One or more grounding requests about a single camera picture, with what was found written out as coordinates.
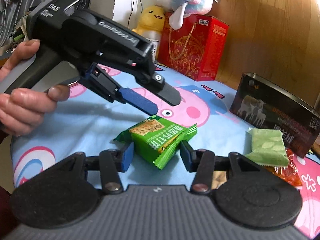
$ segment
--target light green snack package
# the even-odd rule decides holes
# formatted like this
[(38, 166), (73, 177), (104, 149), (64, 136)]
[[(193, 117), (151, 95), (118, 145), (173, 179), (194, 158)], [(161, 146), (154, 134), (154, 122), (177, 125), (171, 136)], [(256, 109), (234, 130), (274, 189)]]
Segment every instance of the light green snack package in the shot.
[(245, 157), (263, 166), (287, 167), (289, 159), (282, 140), (282, 132), (269, 129), (251, 129), (252, 152)]
[(177, 152), (179, 143), (182, 140), (190, 140), (196, 133), (196, 124), (185, 128), (153, 115), (121, 132), (114, 141), (133, 141), (135, 152), (162, 170)]

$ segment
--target finger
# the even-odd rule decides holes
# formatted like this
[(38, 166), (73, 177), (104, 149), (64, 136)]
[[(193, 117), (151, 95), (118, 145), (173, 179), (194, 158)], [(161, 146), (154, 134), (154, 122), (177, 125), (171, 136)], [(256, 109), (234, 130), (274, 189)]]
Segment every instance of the finger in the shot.
[(63, 85), (54, 86), (49, 89), (48, 96), (56, 102), (66, 101), (70, 96), (70, 88)]
[(20, 122), (6, 114), (2, 109), (0, 109), (0, 122), (5, 126), (4, 132), (11, 131), (11, 134), (15, 136), (27, 135), (34, 129), (34, 127)]
[(10, 58), (0, 69), (0, 81), (2, 81), (7, 74), (22, 60), (31, 58), (40, 47), (39, 40), (30, 40), (20, 43)]
[(51, 113), (57, 108), (57, 102), (48, 97), (48, 94), (26, 88), (14, 89), (11, 100), (25, 109), (39, 113)]
[(20, 122), (31, 126), (38, 126), (43, 122), (43, 114), (16, 105), (10, 95), (0, 94), (0, 108), (8, 115)]

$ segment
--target blue gripper pad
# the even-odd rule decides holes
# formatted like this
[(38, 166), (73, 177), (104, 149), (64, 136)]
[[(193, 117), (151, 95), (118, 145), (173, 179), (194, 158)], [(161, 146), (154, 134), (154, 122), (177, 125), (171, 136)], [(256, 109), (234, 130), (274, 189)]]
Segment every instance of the blue gripper pad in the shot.
[(130, 143), (128, 148), (122, 153), (121, 159), (121, 172), (125, 172), (128, 170), (132, 159), (133, 159), (133, 150), (134, 150), (134, 143)]
[(191, 154), (188, 152), (184, 144), (180, 143), (179, 146), (180, 146), (180, 156), (184, 166), (186, 167), (186, 170), (188, 172), (195, 172), (194, 170), (192, 170)]
[(123, 99), (127, 101), (128, 104), (134, 106), (142, 112), (148, 115), (154, 115), (158, 113), (158, 106), (155, 103), (146, 99), (132, 89), (120, 88), (119, 93), (121, 93)]

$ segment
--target wooden wall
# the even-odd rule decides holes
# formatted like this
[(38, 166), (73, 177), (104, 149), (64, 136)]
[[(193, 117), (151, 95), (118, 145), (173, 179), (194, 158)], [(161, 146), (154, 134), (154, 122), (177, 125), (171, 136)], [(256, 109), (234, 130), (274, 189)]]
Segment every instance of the wooden wall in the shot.
[(255, 72), (311, 106), (320, 93), (320, 0), (218, 0), (229, 25), (217, 80), (237, 89)]

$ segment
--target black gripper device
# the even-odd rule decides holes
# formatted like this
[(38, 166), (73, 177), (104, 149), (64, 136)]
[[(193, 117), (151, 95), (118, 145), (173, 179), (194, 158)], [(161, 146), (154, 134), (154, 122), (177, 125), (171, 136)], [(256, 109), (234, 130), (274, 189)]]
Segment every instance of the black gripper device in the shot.
[(0, 93), (15, 88), (47, 92), (50, 87), (79, 82), (113, 103), (129, 103), (153, 115), (157, 105), (123, 88), (97, 64), (135, 77), (137, 84), (171, 106), (181, 102), (152, 60), (154, 45), (119, 23), (89, 9), (90, 0), (46, 0), (26, 20), (29, 39), (41, 40), (35, 56), (18, 64), (0, 82)]
[[(21, 224), (5, 240), (308, 239), (293, 225), (302, 207), (299, 191), (245, 156), (215, 156), (182, 141), (185, 172), (195, 173), (190, 190), (124, 189), (118, 172), (128, 167), (130, 149), (129, 144), (95, 157), (74, 153), (19, 186), (11, 205)], [(90, 170), (100, 171), (102, 189), (86, 181)], [(217, 189), (214, 171), (227, 175)]]

